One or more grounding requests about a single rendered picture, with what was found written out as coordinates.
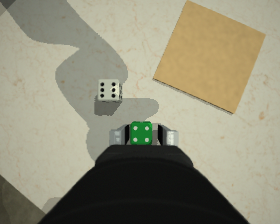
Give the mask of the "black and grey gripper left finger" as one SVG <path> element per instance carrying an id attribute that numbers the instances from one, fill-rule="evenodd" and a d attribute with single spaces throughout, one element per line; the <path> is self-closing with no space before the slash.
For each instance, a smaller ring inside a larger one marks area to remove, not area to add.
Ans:
<path id="1" fill-rule="evenodd" d="M 116 130 L 110 130 L 110 145 L 126 145 L 129 140 L 129 124 L 124 124 Z"/>

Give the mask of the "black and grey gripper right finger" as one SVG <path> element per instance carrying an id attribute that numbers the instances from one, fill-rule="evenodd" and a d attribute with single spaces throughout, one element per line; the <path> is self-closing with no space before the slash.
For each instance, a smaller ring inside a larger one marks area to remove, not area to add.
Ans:
<path id="1" fill-rule="evenodd" d="M 158 125 L 158 141 L 161 145 L 174 145 L 178 147 L 178 131 L 170 130 L 164 125 Z"/>

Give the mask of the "tan square mat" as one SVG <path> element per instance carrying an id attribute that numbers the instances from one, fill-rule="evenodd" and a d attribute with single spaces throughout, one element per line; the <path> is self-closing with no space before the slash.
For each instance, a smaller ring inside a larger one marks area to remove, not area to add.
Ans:
<path id="1" fill-rule="evenodd" d="M 265 36 L 187 0 L 153 79 L 235 114 Z"/>

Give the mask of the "green die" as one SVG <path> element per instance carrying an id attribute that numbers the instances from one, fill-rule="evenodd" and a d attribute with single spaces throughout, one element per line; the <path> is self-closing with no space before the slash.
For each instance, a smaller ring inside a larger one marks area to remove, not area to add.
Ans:
<path id="1" fill-rule="evenodd" d="M 148 121 L 133 121 L 130 124 L 130 143 L 132 145 L 151 145 L 152 123 Z"/>

